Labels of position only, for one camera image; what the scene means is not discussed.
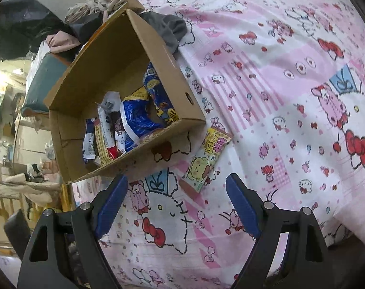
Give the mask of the yellow checkered wafer packet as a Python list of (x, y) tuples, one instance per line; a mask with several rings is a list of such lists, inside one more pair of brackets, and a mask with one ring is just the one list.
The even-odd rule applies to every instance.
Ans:
[(105, 144), (105, 138), (102, 131), (102, 126), (99, 119), (94, 121), (94, 135), (96, 139), (97, 152), (102, 162), (102, 166), (111, 162), (111, 156)]

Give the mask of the white blue snack packet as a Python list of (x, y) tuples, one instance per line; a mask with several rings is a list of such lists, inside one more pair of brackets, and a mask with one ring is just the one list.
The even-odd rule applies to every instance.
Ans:
[(96, 118), (86, 120), (86, 130), (83, 139), (83, 160), (88, 163), (96, 158), (96, 150), (94, 146), (94, 122)]

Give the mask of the red white snack bar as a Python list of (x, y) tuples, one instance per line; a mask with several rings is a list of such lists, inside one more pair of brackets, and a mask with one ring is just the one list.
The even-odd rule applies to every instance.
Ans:
[(109, 159), (115, 160), (116, 158), (118, 158), (118, 150), (115, 144), (115, 137), (113, 135), (110, 115), (105, 111), (102, 106), (97, 107), (97, 113), (102, 127), (105, 149), (107, 150)]

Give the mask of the pompompurin yellow snack packet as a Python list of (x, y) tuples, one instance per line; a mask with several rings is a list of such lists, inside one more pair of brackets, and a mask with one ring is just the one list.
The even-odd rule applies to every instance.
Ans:
[(232, 136), (224, 129), (209, 127), (206, 136), (192, 158), (187, 172), (179, 180), (180, 187), (190, 196), (216, 179), (214, 167)]

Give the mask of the blue yellow snack bag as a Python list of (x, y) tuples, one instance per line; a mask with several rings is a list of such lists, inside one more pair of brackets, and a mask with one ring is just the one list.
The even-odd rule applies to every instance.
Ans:
[(125, 150), (131, 151), (140, 139), (164, 126), (148, 115), (149, 94), (144, 87), (125, 97), (120, 104), (122, 125), (126, 133)]
[(161, 83), (159, 75), (151, 62), (149, 62), (144, 74), (143, 85), (156, 107), (157, 116), (162, 119), (167, 126), (178, 121), (179, 117), (177, 112), (175, 111), (175, 108)]

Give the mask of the brown chocolate bar wrapper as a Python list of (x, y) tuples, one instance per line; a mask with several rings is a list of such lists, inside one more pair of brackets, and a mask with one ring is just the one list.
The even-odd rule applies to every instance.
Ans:
[(126, 152), (126, 132), (124, 130), (122, 119), (118, 115), (115, 119), (115, 142), (116, 148), (121, 154)]

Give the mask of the brown cardboard box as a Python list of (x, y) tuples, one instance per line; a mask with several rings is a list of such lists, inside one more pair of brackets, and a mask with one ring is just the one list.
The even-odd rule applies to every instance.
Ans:
[(144, 168), (191, 152), (206, 122), (165, 42), (126, 0), (85, 44), (45, 98), (67, 183)]

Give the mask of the teal side cushion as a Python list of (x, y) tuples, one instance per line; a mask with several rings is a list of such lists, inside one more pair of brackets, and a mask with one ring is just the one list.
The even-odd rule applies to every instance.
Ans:
[(53, 53), (45, 55), (27, 87), (25, 101), (20, 111), (21, 116), (26, 118), (38, 114), (49, 114), (44, 100), (68, 66), (70, 62), (60, 55)]

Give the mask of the pink cartoon bed sheet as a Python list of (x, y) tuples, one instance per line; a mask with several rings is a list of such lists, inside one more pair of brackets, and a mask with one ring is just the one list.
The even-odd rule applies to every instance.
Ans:
[(365, 23), (350, 0), (139, 0), (186, 22), (178, 65), (233, 138), (190, 196), (191, 152), (127, 168), (103, 251), (124, 288), (230, 288), (255, 239), (225, 190), (236, 173), (282, 209), (309, 207), (325, 243), (365, 243)]

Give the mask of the pink garment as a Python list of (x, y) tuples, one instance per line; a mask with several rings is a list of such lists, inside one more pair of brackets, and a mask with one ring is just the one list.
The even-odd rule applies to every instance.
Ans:
[(66, 52), (81, 45), (77, 38), (64, 31), (58, 31), (54, 35), (48, 35), (45, 43), (50, 48), (51, 53), (55, 54)]

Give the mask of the black plastic bag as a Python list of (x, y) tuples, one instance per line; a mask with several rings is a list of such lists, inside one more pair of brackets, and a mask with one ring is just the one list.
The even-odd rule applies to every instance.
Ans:
[(14, 60), (37, 53), (47, 36), (63, 31), (85, 44), (102, 24), (101, 14), (66, 24), (37, 0), (0, 3), (0, 60)]

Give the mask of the grey sock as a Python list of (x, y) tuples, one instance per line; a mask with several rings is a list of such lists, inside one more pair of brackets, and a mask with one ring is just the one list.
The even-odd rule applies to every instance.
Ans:
[(140, 13), (140, 17), (158, 33), (170, 53), (174, 54), (178, 50), (180, 41), (188, 32), (183, 19), (172, 14), (164, 15), (152, 11)]

